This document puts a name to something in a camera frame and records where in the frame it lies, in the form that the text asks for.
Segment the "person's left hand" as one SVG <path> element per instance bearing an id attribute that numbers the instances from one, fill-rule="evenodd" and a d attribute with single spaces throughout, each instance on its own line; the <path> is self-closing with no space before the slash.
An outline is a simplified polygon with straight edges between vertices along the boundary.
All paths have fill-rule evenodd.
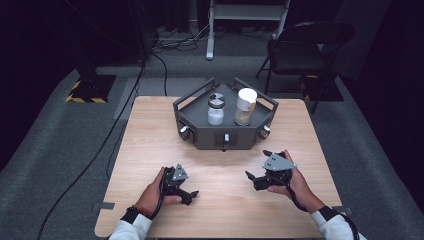
<path id="1" fill-rule="evenodd" d="M 155 179 L 146 187 L 135 205 L 144 214 L 153 217 L 157 210 L 160 202 L 160 182 L 164 174 L 164 168 L 161 168 Z"/>

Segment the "glass jar with grey shaker lid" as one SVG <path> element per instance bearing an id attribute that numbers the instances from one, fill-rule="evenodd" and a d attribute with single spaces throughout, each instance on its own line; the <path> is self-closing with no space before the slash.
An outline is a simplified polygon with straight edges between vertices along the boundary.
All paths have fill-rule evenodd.
<path id="1" fill-rule="evenodd" d="M 208 99 L 208 123 L 214 126 L 224 121 L 225 97 L 221 93 L 212 93 Z"/>

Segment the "black hexagonal tray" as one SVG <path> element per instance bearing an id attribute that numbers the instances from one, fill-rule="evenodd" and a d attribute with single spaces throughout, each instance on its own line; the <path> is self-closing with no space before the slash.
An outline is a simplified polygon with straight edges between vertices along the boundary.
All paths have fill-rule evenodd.
<path id="1" fill-rule="evenodd" d="M 232 84 L 218 83 L 214 78 L 198 86 L 173 103 L 179 136 L 202 150 L 248 150 L 270 135 L 278 103 L 257 91 L 258 98 L 251 123 L 238 125 L 234 119 L 238 92 L 250 85 L 235 78 Z M 223 123 L 213 126 L 207 121 L 208 99 L 213 93 L 225 97 Z"/>

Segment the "person's right hand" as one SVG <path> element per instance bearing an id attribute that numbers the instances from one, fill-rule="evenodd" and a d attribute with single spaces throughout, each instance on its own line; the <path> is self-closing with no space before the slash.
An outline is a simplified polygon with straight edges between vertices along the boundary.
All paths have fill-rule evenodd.
<path id="1" fill-rule="evenodd" d="M 284 150 L 284 156 L 287 160 L 293 162 L 288 150 Z M 302 205 L 308 213 L 312 214 L 326 206 L 309 188 L 304 176 L 297 169 L 292 170 L 290 187 L 295 192 L 297 202 Z M 292 200 L 290 192 L 284 186 L 271 185 L 267 188 L 268 192 L 283 194 Z"/>

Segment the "black folding chair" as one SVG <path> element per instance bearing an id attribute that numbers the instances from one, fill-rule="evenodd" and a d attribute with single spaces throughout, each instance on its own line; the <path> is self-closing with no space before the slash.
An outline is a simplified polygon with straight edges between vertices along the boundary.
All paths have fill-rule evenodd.
<path id="1" fill-rule="evenodd" d="M 256 78 L 267 72 L 264 93 L 268 94 L 271 74 L 314 75 L 325 83 L 334 82 L 332 66 L 338 51 L 355 36 L 355 28 L 345 22 L 306 21 L 285 28 L 268 41 L 267 56 Z M 320 100 L 314 101 L 314 114 Z"/>

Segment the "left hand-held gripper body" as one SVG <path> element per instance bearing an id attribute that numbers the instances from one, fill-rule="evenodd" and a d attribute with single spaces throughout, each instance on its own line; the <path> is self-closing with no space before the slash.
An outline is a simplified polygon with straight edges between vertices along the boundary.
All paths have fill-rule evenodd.
<path id="1" fill-rule="evenodd" d="M 162 193 L 165 196 L 179 196 L 182 200 L 189 199 L 189 193 L 182 190 L 180 185 L 188 178 L 188 174 L 181 164 L 176 167 L 169 167 L 165 169 L 163 175 Z"/>

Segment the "black stand base striped edge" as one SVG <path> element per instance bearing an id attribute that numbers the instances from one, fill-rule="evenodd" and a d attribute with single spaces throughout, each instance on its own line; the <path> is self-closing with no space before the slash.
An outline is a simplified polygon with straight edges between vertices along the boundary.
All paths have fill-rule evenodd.
<path id="1" fill-rule="evenodd" d="M 300 89 L 305 101 L 343 101 L 344 98 L 335 82 L 325 83 L 314 75 L 300 77 Z"/>
<path id="2" fill-rule="evenodd" d="M 79 78 L 66 97 L 66 102 L 107 103 L 115 75 L 99 75 L 94 68 L 77 67 Z"/>

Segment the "glass jar with white lid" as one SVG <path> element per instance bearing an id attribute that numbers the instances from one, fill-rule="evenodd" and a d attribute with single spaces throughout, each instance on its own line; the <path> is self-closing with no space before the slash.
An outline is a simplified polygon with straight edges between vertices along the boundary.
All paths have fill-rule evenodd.
<path id="1" fill-rule="evenodd" d="M 247 126 L 251 122 L 256 106 L 257 92 L 252 88 L 243 88 L 238 92 L 235 122 L 240 126 Z"/>

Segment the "white metal stand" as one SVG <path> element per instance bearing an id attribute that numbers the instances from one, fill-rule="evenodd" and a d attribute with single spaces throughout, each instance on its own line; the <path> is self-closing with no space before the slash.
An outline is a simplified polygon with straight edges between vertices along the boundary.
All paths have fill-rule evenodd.
<path id="1" fill-rule="evenodd" d="M 206 60 L 211 61 L 214 58 L 214 23 L 216 20 L 278 21 L 278 29 L 272 34 L 272 37 L 276 39 L 284 30 L 290 3 L 291 0 L 283 0 L 279 5 L 234 5 L 216 4 L 215 0 L 210 0 Z"/>

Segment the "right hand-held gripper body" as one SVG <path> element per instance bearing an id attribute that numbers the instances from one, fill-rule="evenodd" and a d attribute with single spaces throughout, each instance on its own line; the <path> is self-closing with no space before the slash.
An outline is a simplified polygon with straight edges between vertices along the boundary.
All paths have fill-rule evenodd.
<path id="1" fill-rule="evenodd" d="M 265 180 L 262 184 L 253 184 L 257 191 L 266 190 L 271 185 L 289 187 L 292 178 L 292 170 L 295 169 L 297 165 L 287 160 L 284 153 L 273 152 L 270 157 L 267 157 L 262 167 L 265 170 L 265 175 L 262 176 Z"/>

